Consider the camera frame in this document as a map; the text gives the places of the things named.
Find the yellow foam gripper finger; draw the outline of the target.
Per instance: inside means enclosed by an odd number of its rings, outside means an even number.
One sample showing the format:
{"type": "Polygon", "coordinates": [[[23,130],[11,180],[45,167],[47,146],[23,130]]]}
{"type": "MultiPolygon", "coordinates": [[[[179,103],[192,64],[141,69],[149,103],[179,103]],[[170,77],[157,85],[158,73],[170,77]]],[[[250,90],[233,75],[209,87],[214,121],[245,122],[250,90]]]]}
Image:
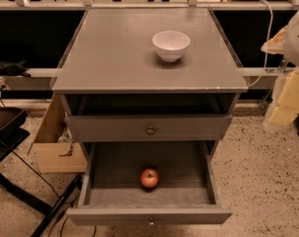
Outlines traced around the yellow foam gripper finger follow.
{"type": "Polygon", "coordinates": [[[281,74],[274,83],[272,103],[269,105],[263,127],[268,132],[288,128],[299,115],[299,67],[281,74]]]}
{"type": "Polygon", "coordinates": [[[287,27],[283,27],[273,38],[266,41],[261,51],[269,54],[282,54],[284,52],[284,39],[287,27]]]}

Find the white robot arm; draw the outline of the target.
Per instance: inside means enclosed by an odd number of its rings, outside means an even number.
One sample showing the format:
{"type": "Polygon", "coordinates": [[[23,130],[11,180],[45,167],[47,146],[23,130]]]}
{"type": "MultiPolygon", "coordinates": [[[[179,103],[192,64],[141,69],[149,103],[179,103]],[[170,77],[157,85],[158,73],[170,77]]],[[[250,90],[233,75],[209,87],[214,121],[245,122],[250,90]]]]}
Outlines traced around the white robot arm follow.
{"type": "Polygon", "coordinates": [[[284,60],[295,68],[287,75],[280,75],[272,93],[272,103],[264,118],[264,128],[278,132],[292,124],[299,115],[299,10],[273,38],[262,46],[269,54],[282,54],[284,60]]]}

